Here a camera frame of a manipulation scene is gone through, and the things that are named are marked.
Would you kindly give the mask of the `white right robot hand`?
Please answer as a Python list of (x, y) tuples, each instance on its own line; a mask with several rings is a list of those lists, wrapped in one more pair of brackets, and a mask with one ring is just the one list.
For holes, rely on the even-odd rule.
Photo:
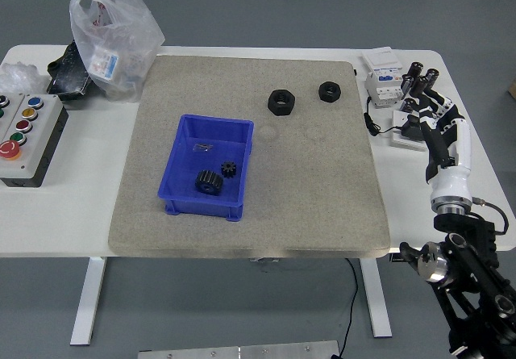
[(471, 129), (457, 105), (433, 89), (411, 90), (414, 112), (429, 151), (426, 182), (433, 210), (444, 204), (470, 207)]

